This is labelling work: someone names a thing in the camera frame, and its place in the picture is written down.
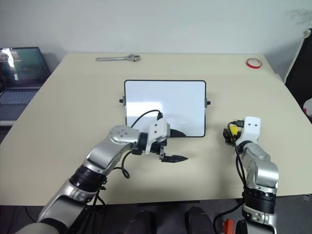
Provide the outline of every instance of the laptop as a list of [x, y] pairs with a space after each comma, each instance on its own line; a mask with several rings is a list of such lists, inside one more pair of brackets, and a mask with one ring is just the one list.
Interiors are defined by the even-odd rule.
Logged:
[[17, 120], [50, 74], [38, 47], [0, 48], [0, 120]]

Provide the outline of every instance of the adjustable wrench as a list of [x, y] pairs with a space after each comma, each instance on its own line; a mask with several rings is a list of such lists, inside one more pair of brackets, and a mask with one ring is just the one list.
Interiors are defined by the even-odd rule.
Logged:
[[140, 55], [130, 54], [130, 55], [127, 55], [125, 57], [111, 57], [111, 58], [99, 57], [99, 58], [96, 58], [96, 61], [115, 61], [115, 60], [128, 60], [128, 61], [132, 61], [132, 62], [139, 62], [141, 60], [141, 57], [140, 57]]

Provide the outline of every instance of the floor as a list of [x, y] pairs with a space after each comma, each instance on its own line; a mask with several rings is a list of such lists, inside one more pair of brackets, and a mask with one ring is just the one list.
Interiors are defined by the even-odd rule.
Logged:
[[[0, 129], [0, 142], [9, 129]], [[202, 200], [191, 202], [165, 202], [146, 204], [107, 205], [106, 217], [102, 233], [120, 234], [126, 225], [140, 211], [152, 211], [157, 216], [157, 234], [186, 234], [184, 213], [192, 206], [201, 207], [208, 216], [213, 217], [237, 204], [235, 199]], [[42, 206], [29, 206], [27, 210], [33, 219], [37, 219]], [[310, 234], [312, 233], [312, 199], [304, 199], [303, 195], [284, 196], [276, 199], [276, 213], [278, 214], [277, 231], [280, 234]], [[93, 221], [85, 233], [98, 234], [102, 221], [102, 214], [97, 214], [94, 231]], [[241, 208], [224, 216], [235, 221], [243, 219]], [[0, 234], [15, 233], [32, 221], [23, 206], [0, 206]], [[217, 223], [221, 229], [221, 220]]]

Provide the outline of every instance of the whiteboard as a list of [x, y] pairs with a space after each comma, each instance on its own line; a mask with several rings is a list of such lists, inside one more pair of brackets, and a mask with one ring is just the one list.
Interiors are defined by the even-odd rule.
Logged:
[[[131, 126], [143, 113], [158, 109], [171, 129], [188, 137], [205, 136], [206, 82], [203, 80], [126, 80], [126, 124]], [[148, 113], [134, 126], [148, 132], [157, 112]]]

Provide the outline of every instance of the laptop screen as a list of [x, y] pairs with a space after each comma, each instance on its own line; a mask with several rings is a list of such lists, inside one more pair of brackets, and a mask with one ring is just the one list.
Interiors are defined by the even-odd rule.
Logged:
[[50, 70], [38, 47], [0, 49], [0, 86], [42, 86]]

